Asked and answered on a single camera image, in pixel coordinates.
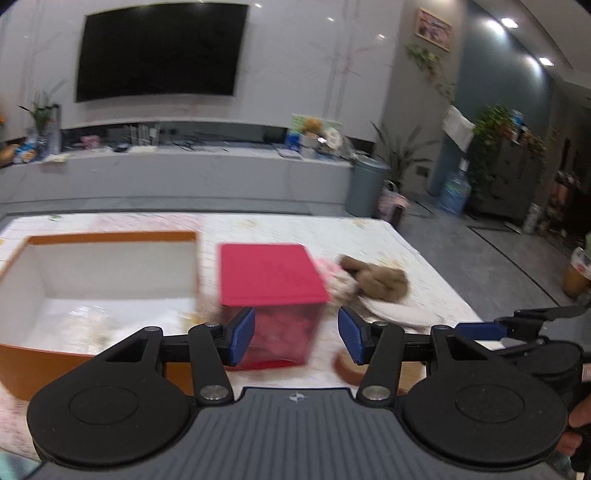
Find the person's right hand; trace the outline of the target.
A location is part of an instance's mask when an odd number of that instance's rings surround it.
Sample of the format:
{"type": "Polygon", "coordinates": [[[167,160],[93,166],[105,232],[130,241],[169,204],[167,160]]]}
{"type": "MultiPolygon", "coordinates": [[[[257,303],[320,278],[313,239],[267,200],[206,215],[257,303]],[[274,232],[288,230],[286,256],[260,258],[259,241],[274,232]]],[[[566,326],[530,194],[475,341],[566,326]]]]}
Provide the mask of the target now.
{"type": "Polygon", "coordinates": [[[582,436],[576,432],[591,423],[591,397],[579,403],[569,415],[570,429],[563,433],[556,450],[567,456],[572,456],[581,446],[582,436]]]}

